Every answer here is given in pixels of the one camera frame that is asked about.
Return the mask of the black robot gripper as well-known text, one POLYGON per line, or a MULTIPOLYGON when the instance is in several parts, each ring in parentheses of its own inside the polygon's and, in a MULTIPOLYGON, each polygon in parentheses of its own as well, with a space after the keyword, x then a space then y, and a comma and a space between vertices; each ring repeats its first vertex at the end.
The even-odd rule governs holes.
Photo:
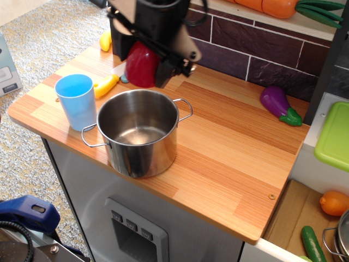
POLYGON ((164 88, 177 75, 190 76, 202 57, 188 28, 202 19, 188 20, 190 1, 109 1, 112 49, 121 61, 140 41, 160 57, 155 87, 164 88))

